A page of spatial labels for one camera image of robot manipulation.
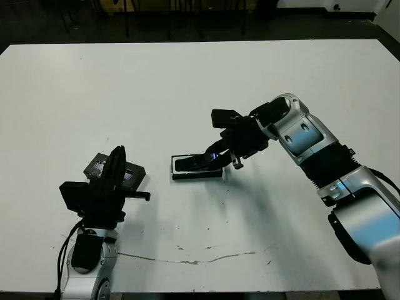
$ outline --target white table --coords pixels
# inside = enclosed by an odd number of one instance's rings
[[[399,62],[373,40],[9,47],[0,290],[54,291],[59,249],[78,220],[58,187],[84,180],[94,155],[120,144],[146,168],[139,190],[151,202],[125,204],[113,292],[377,288],[277,142],[222,179],[174,182],[170,159],[219,139],[211,109],[247,114],[294,93],[360,163],[399,184],[399,82]]]

